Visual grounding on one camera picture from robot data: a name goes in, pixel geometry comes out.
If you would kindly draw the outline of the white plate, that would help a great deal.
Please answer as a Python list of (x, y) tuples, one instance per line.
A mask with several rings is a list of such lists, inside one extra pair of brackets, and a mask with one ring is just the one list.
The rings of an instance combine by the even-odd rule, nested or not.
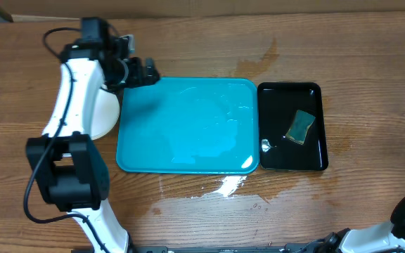
[(115, 94), (99, 90), (91, 122), (91, 139), (96, 140), (108, 134), (117, 124), (120, 103)]

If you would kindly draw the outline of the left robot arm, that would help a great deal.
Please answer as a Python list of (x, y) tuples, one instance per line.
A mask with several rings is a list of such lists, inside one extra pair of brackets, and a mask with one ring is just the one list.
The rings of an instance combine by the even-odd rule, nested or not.
[(108, 201), (109, 171), (94, 139), (118, 121), (117, 92), (155, 84), (152, 59), (142, 66), (132, 35), (84, 35), (58, 53), (61, 83), (49, 122), (25, 149), (32, 174), (23, 197), (25, 216), (35, 223), (74, 219), (92, 252), (135, 252), (129, 232)]

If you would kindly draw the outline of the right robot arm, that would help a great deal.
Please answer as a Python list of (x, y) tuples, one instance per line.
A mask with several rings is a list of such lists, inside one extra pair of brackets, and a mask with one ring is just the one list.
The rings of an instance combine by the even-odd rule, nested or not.
[(360, 230), (333, 233), (314, 252), (372, 253), (405, 252), (405, 197), (394, 208), (389, 221)]

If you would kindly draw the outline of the green yellow sponge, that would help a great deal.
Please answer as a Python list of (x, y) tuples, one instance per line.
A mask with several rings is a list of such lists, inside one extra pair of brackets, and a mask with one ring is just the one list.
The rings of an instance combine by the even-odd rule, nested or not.
[(307, 133), (315, 119), (316, 117), (312, 114), (309, 114), (303, 110), (298, 110), (295, 113), (292, 124), (285, 134), (285, 137), (294, 143), (303, 145), (306, 140)]

